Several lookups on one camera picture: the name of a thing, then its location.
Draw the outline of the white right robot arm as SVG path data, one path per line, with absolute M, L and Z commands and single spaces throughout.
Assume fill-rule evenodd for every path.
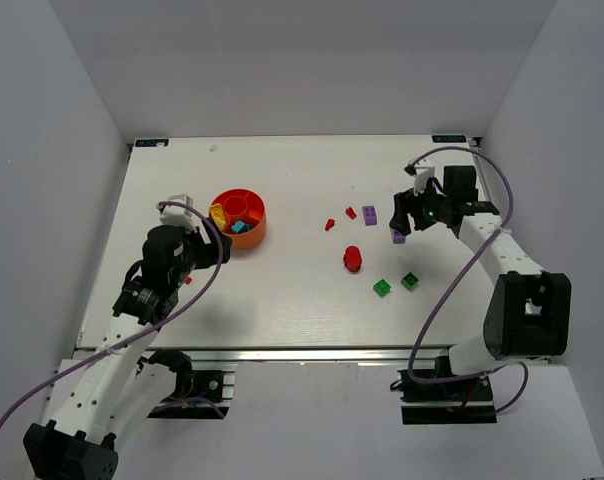
M 481 332 L 436 358 L 435 380 L 467 380 L 512 360 L 563 355 L 569 337 L 569 278 L 546 271 L 524 252 L 497 207 L 480 199 L 474 167 L 447 166 L 442 181 L 431 165 L 406 171 L 414 185 L 395 194 L 391 228 L 408 235 L 445 225 L 493 284 Z

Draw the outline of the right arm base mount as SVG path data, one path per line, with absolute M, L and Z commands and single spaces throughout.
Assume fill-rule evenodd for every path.
M 389 390 L 398 392 L 404 425 L 495 424 L 497 414 L 487 376 L 451 383 L 418 383 L 407 369 Z

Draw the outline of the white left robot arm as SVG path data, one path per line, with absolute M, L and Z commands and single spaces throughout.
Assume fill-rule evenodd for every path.
M 161 349 L 143 354 L 178 303 L 178 291 L 194 270 L 218 270 L 231 242 L 207 219 L 201 227 L 151 229 L 142 257 L 125 274 L 98 360 L 81 376 L 63 405 L 23 438 L 39 479 L 110 479 L 117 450 L 136 425 L 163 400 L 183 401 L 193 388 L 186 354 Z

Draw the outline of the small teal lego brick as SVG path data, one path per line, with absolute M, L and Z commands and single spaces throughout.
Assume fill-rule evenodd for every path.
M 245 223 L 243 221 L 237 221 L 231 227 L 231 231 L 234 234 L 243 234 L 250 231 L 253 228 L 251 224 Z

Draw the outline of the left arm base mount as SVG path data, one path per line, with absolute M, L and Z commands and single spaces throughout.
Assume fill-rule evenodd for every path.
M 138 372 L 151 364 L 166 366 L 175 376 L 174 392 L 148 415 L 155 419 L 223 420 L 230 408 L 235 373 L 218 367 L 193 366 L 189 355 L 161 349 L 138 361 Z

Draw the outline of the long yellow lego brick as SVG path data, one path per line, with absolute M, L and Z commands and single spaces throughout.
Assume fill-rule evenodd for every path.
M 228 226 L 228 219 L 221 204 L 215 203 L 209 208 L 209 215 L 214 220 L 220 231 L 224 231 Z

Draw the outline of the purple printed lego brick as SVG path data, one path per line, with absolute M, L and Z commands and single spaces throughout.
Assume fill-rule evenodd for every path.
M 394 244 L 404 244 L 406 241 L 406 236 L 396 230 L 391 231 L 391 236 Z

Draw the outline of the teal arched lego brick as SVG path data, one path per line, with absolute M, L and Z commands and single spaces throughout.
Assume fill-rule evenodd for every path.
M 231 231 L 235 234 L 239 234 L 244 231 L 246 228 L 246 223 L 238 220 L 231 225 Z

